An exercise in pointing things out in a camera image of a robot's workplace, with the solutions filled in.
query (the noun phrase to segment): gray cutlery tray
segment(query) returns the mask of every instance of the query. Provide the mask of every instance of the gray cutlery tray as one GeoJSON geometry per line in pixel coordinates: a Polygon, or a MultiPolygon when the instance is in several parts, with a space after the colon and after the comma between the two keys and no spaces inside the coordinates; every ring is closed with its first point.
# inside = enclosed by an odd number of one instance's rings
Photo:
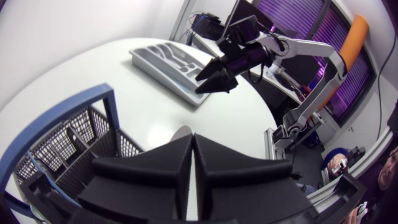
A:
{"type": "Polygon", "coordinates": [[[196,94],[203,83],[195,77],[204,65],[171,43],[130,50],[132,63],[174,91],[187,102],[199,106],[209,95],[196,94]]]}

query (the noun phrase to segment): computer monitor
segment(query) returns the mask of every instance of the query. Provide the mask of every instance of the computer monitor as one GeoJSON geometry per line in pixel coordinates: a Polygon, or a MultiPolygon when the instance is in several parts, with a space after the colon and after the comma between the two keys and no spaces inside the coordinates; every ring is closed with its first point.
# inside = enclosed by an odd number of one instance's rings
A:
{"type": "Polygon", "coordinates": [[[228,16],[225,28],[223,32],[223,37],[228,35],[228,26],[246,17],[255,15],[257,20],[266,28],[271,29],[273,22],[268,19],[258,8],[253,6],[246,0],[237,0],[234,7],[232,8],[231,14],[228,16]]]}

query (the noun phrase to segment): desk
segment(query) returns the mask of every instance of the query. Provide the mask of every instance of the desk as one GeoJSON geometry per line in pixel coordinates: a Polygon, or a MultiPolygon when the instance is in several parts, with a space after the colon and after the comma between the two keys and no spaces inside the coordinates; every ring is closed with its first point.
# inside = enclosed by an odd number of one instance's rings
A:
{"type": "MultiPolygon", "coordinates": [[[[224,53],[222,51],[220,51],[220,49],[218,48],[216,42],[214,40],[209,40],[206,38],[201,37],[200,35],[194,35],[193,36],[193,40],[192,40],[193,44],[195,46],[197,46],[200,50],[211,54],[215,57],[222,57],[224,55],[224,53]]],[[[264,67],[264,73],[266,72],[268,68],[265,66],[264,67]]],[[[261,74],[261,66],[258,65],[252,69],[250,69],[252,74],[255,75],[260,75],[261,74]]],[[[301,104],[299,98],[297,97],[297,95],[295,94],[294,91],[288,90],[285,87],[283,87],[278,81],[276,81],[273,78],[269,78],[267,77],[265,74],[262,77],[263,80],[269,82],[270,84],[274,85],[276,88],[280,89],[282,92],[284,92],[286,95],[288,95],[291,99],[293,99],[294,101],[296,101],[298,104],[301,104]]]]}
{"type": "MultiPolygon", "coordinates": [[[[140,38],[111,42],[43,74],[0,111],[0,155],[44,111],[82,90],[108,83],[114,88],[121,129],[145,151],[169,142],[176,130],[189,125],[194,132],[245,155],[265,158],[263,133],[275,129],[276,124],[267,105],[244,78],[237,78],[239,88],[230,94],[211,94],[196,108],[132,65],[130,49],[164,42],[168,41],[140,38]]],[[[175,44],[203,64],[211,59],[200,50],[175,44]]],[[[9,182],[7,191],[17,195],[14,183],[9,182]]]]}

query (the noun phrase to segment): window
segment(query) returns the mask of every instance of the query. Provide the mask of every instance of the window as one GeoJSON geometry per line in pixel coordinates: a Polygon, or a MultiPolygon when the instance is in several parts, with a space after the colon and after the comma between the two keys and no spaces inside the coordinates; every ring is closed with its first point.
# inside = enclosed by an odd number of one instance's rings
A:
{"type": "MultiPolygon", "coordinates": [[[[334,5],[322,11],[324,3],[326,3],[324,0],[258,0],[253,4],[276,26],[296,31],[297,35],[294,38],[298,39],[308,37],[317,18],[322,17],[313,40],[330,44],[336,50],[340,50],[349,31],[349,23],[334,5]]],[[[316,60],[321,69],[309,84],[310,88],[319,82],[326,65],[323,58],[316,58],[316,60]]],[[[348,72],[347,79],[326,105],[326,110],[340,126],[344,125],[354,113],[375,77],[368,55],[362,49],[348,72]]]]}
{"type": "Polygon", "coordinates": [[[289,37],[296,39],[305,39],[322,6],[322,0],[262,0],[257,3],[257,8],[275,26],[295,32],[289,37]]]}
{"type": "MultiPolygon", "coordinates": [[[[349,31],[349,26],[344,23],[341,17],[333,8],[330,8],[322,20],[315,37],[315,41],[325,42],[332,45],[336,50],[340,50],[349,31]]],[[[351,70],[348,72],[346,80],[339,87],[337,92],[328,102],[328,111],[337,123],[342,126],[352,115],[356,105],[359,103],[363,90],[368,89],[374,81],[375,74],[370,66],[367,55],[362,50],[355,60],[351,70]]],[[[325,61],[318,58],[318,62],[325,66],[325,61]]],[[[315,86],[321,79],[323,73],[318,72],[311,86],[315,86]]]]}

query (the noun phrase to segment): white wall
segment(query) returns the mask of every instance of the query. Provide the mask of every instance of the white wall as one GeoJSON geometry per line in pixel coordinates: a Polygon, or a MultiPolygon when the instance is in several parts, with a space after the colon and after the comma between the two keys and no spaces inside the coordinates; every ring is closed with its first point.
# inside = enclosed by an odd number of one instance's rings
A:
{"type": "Polygon", "coordinates": [[[0,110],[41,74],[93,47],[129,37],[168,39],[182,3],[7,0],[0,13],[0,110]]]}
{"type": "MultiPolygon", "coordinates": [[[[387,58],[394,42],[394,28],[380,0],[335,0],[350,21],[356,13],[365,17],[369,24],[369,34],[365,46],[376,73],[387,58]]],[[[398,99],[398,47],[396,46],[381,76],[382,128],[386,128],[387,120],[398,99]]],[[[325,156],[336,147],[352,148],[364,146],[366,149],[375,143],[379,127],[379,95],[377,83],[372,86],[367,97],[361,103],[350,120],[336,134],[324,143],[325,156]]]]}

